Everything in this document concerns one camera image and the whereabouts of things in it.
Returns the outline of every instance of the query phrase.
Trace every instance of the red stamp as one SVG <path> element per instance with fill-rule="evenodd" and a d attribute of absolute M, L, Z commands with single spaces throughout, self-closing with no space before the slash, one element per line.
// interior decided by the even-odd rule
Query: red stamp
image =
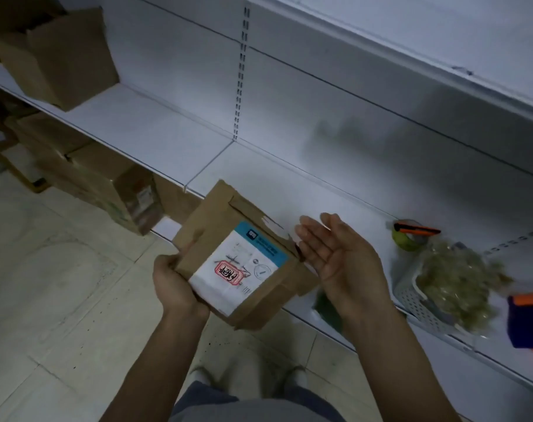
<path fill-rule="evenodd" d="M 217 275 L 219 275 L 224 280 L 227 280 L 234 286 L 238 286 L 239 284 L 241 284 L 241 280 L 244 277 L 243 271 L 240 271 L 239 269 L 235 268 L 228 261 L 221 261 L 220 263 L 218 263 L 214 271 Z"/>

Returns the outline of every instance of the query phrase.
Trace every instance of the barcode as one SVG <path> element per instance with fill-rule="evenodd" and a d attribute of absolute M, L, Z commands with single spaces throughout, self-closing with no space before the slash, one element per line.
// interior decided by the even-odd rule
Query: barcode
<path fill-rule="evenodd" d="M 242 288 L 241 292 L 243 293 L 244 296 L 247 296 L 251 292 L 251 290 L 243 283 L 237 286 L 238 290 L 241 288 Z"/>

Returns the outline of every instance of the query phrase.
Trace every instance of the white shipping label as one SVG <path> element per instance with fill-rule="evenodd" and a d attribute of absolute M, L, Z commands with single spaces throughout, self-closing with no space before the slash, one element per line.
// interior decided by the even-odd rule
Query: white shipping label
<path fill-rule="evenodd" d="M 240 222 L 188 280 L 194 291 L 229 317 L 288 260 L 248 222 Z"/>
<path fill-rule="evenodd" d="M 137 201 L 139 202 L 139 213 L 143 213 L 155 200 L 153 200 L 153 192 L 151 186 L 143 188 L 137 193 Z"/>

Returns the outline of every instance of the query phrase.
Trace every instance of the hand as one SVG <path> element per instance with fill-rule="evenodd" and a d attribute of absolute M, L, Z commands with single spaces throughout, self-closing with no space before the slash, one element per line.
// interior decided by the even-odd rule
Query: hand
<path fill-rule="evenodd" d="M 362 312 L 391 303 L 382 262 L 370 243 L 337 214 L 318 221 L 302 216 L 296 233 L 299 248 L 317 271 L 323 290 L 345 322 Z"/>
<path fill-rule="evenodd" d="M 210 309 L 199 302 L 190 284 L 174 271 L 177 263 L 188 249 L 177 255 L 159 255 L 153 264 L 153 283 L 157 297 L 163 304 L 163 315 L 208 319 Z"/>

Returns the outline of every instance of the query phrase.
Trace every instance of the white plastic basket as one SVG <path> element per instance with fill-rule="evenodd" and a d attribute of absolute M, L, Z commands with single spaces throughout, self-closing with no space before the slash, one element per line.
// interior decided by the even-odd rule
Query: white plastic basket
<path fill-rule="evenodd" d="M 436 333 L 451 335 L 457 332 L 468 333 L 458 324 L 447 324 L 439 319 L 431 310 L 428 297 L 417 287 L 415 279 L 423 267 L 423 258 L 419 255 L 407 269 L 401 280 L 394 287 L 394 296 L 421 323 Z"/>

